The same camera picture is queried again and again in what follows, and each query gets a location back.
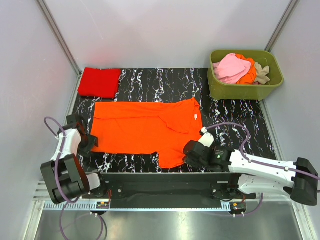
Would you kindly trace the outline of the orange t shirt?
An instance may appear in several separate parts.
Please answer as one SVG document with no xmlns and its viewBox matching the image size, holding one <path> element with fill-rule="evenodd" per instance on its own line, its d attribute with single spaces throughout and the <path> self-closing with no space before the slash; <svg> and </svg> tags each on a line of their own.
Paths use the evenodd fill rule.
<svg viewBox="0 0 320 240">
<path fill-rule="evenodd" d="M 235 55 L 238 59 L 250 62 L 250 68 L 246 75 L 244 75 L 242 78 L 240 78 L 237 81 L 238 85 L 253 85 L 256 78 L 257 78 L 257 71 L 255 67 L 255 61 L 252 58 L 246 58 L 242 54 L 236 54 Z"/>
<path fill-rule="evenodd" d="M 97 102 L 91 135 L 98 138 L 92 151 L 108 154 L 158 153 L 159 166 L 183 165 L 183 149 L 198 141 L 203 128 L 200 104 L 195 98 L 176 103 Z"/>
</svg>

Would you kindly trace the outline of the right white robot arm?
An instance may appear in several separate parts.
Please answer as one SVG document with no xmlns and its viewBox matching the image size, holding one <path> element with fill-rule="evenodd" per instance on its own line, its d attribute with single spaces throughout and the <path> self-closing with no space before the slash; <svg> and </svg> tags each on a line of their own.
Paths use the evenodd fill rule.
<svg viewBox="0 0 320 240">
<path fill-rule="evenodd" d="M 278 161 L 242 154 L 229 147 L 189 141 L 183 149 L 184 162 L 214 173 L 239 174 L 238 181 L 227 185 L 228 195 L 239 198 L 255 193 L 279 194 L 296 203 L 316 206 L 319 174 L 308 159 Z"/>
</svg>

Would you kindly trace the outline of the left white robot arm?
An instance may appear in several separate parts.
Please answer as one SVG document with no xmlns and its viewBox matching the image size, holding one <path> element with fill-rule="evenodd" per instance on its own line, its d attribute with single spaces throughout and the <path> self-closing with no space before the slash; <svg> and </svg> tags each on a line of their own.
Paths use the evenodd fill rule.
<svg viewBox="0 0 320 240">
<path fill-rule="evenodd" d="M 98 173 L 86 174 L 78 155 L 89 156 L 98 146 L 98 138 L 87 133 L 82 116 L 72 114 L 66 117 L 62 126 L 53 117 L 44 118 L 44 124 L 58 140 L 51 160 L 41 165 L 40 171 L 52 202 L 56 205 L 75 203 L 90 192 L 97 198 L 108 193 L 108 186 Z"/>
</svg>

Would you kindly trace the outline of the black marble pattern mat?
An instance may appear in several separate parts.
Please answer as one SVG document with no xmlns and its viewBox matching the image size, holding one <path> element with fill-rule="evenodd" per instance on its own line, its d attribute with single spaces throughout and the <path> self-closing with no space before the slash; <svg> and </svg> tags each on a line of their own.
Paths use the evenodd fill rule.
<svg viewBox="0 0 320 240">
<path fill-rule="evenodd" d="M 174 103 L 195 98 L 200 104 L 203 126 L 218 123 L 237 123 L 251 135 L 244 146 L 250 155 L 276 160 L 261 104 L 256 100 L 214 100 L 210 97 L 207 68 L 127 68 L 121 70 L 118 92 L 114 101 Z M 81 97 L 77 91 L 73 114 L 83 117 L 91 131 L 95 103 L 110 102 L 100 97 Z M 246 138 L 246 131 L 238 126 L 221 126 L 209 131 L 221 146 L 238 150 Z M 159 167 L 159 154 L 132 155 L 92 153 L 87 158 L 78 155 L 85 172 L 101 173 L 205 173 L 205 168 L 188 165 L 171 169 Z"/>
</svg>

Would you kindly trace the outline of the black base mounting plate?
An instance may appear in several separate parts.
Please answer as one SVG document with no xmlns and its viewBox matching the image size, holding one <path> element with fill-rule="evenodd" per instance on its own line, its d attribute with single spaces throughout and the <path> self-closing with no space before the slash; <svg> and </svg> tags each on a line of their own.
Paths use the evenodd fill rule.
<svg viewBox="0 0 320 240">
<path fill-rule="evenodd" d="M 213 209 L 227 200 L 254 200 L 238 190 L 236 173 L 101 173 L 87 199 L 110 199 L 111 209 Z"/>
</svg>

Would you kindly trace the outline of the folded red t shirt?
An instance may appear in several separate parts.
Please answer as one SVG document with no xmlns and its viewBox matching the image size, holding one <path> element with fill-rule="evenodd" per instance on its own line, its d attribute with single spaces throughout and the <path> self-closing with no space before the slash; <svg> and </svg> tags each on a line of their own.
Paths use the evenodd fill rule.
<svg viewBox="0 0 320 240">
<path fill-rule="evenodd" d="M 83 71 L 78 94 L 82 97 L 114 99 L 119 88 L 122 70 L 86 67 Z"/>
</svg>

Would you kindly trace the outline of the olive green plastic bin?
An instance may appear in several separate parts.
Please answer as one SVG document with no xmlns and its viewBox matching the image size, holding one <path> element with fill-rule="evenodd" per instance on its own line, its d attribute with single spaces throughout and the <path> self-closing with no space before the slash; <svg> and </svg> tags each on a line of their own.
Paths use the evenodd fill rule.
<svg viewBox="0 0 320 240">
<path fill-rule="evenodd" d="M 219 81 L 214 73 L 213 66 L 208 68 L 207 79 L 210 96 L 216 100 L 257 100 L 267 98 L 275 89 L 284 82 L 283 74 L 274 55 L 264 50 L 249 49 L 218 49 L 210 54 L 209 63 L 220 62 L 227 54 L 241 54 L 252 58 L 261 66 L 270 67 L 267 75 L 270 81 L 266 84 L 226 84 Z"/>
</svg>

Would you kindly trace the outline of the pink t shirt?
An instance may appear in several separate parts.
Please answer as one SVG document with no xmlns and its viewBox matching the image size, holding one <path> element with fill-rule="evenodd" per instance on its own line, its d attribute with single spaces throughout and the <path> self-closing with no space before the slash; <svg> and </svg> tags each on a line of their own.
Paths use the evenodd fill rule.
<svg viewBox="0 0 320 240">
<path fill-rule="evenodd" d="M 212 66 L 215 77 L 220 82 L 234 85 L 249 72 L 252 64 L 248 60 L 238 58 L 235 53 L 230 53 Z"/>
</svg>

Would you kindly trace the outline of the orange t shirt in bin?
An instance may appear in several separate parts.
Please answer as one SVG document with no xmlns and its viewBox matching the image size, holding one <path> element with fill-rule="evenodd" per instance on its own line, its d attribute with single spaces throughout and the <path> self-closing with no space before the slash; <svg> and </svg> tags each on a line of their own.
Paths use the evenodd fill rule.
<svg viewBox="0 0 320 240">
<path fill-rule="evenodd" d="M 253 85 L 256 78 L 257 78 L 257 71 L 255 67 L 255 61 L 252 58 L 246 58 L 242 54 L 236 54 L 235 55 L 238 59 L 250 62 L 250 68 L 246 75 L 244 75 L 242 78 L 240 78 L 237 81 L 238 85 Z"/>
</svg>

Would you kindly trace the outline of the beige t shirt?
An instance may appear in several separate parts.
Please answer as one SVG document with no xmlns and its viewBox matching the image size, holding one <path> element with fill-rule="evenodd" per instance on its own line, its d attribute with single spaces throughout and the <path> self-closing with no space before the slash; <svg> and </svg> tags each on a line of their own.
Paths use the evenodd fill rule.
<svg viewBox="0 0 320 240">
<path fill-rule="evenodd" d="M 268 74 L 270 73 L 270 67 L 267 65 L 262 67 L 258 62 L 254 63 L 254 67 L 256 70 L 256 78 L 254 80 L 255 85 L 265 85 L 270 81 Z"/>
</svg>

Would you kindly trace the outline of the left aluminium corner post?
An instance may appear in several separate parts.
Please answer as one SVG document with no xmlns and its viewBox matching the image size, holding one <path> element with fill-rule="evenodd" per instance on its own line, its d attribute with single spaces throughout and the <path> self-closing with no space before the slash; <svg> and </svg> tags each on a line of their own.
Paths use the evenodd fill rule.
<svg viewBox="0 0 320 240">
<path fill-rule="evenodd" d="M 75 72 L 75 74 L 79 77 L 82 73 L 80 67 L 78 66 L 75 58 L 73 57 L 73 54 L 70 50 L 70 48 L 67 45 L 67 42 L 65 41 L 57 23 L 56 20 L 53 16 L 53 14 L 51 13 L 47 3 L 45 0 L 35 0 L 36 4 L 38 5 L 40 11 L 42 12 L 49 28 L 51 29 L 54 37 L 57 40 L 57 43 L 59 44 L 59 46 L 61 47 L 65 57 L 67 58 L 71 68 L 73 69 L 73 71 Z"/>
</svg>

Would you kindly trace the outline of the aluminium corner post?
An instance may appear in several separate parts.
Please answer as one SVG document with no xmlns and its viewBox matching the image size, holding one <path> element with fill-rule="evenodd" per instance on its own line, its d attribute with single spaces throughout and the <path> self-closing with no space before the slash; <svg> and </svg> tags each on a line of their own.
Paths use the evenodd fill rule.
<svg viewBox="0 0 320 240">
<path fill-rule="evenodd" d="M 276 28 L 274 29 L 266 47 L 265 51 L 271 52 L 276 45 L 277 41 L 279 40 L 282 32 L 284 31 L 287 23 L 289 22 L 291 16 L 293 15 L 295 9 L 297 8 L 298 4 L 300 3 L 300 0 L 290 0 L 286 9 L 284 10 Z"/>
<path fill-rule="evenodd" d="M 67 45 L 67 42 L 65 41 L 57 23 L 56 20 L 53 16 L 53 14 L 51 13 L 47 3 L 45 0 L 35 0 L 36 4 L 38 5 L 40 11 L 42 12 L 49 28 L 51 29 L 54 37 L 57 40 L 57 43 L 59 44 L 59 46 L 61 47 L 65 57 L 67 58 L 71 68 L 73 69 L 73 71 L 75 72 L 75 74 L 79 77 L 82 73 L 80 67 L 78 66 L 75 58 L 73 57 L 73 54 L 70 50 L 70 48 Z"/>
</svg>

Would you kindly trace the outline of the right aluminium corner post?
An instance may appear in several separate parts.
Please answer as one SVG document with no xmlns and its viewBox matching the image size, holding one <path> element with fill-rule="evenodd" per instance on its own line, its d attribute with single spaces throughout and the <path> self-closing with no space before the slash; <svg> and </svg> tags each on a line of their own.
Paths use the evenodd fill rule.
<svg viewBox="0 0 320 240">
<path fill-rule="evenodd" d="M 266 47 L 265 51 L 271 52 L 276 45 L 277 41 L 279 40 L 282 32 L 284 31 L 287 23 L 289 22 L 291 16 L 293 15 L 295 9 L 297 8 L 298 4 L 300 3 L 300 0 L 290 0 L 286 9 L 284 10 L 276 28 L 274 29 Z"/>
</svg>

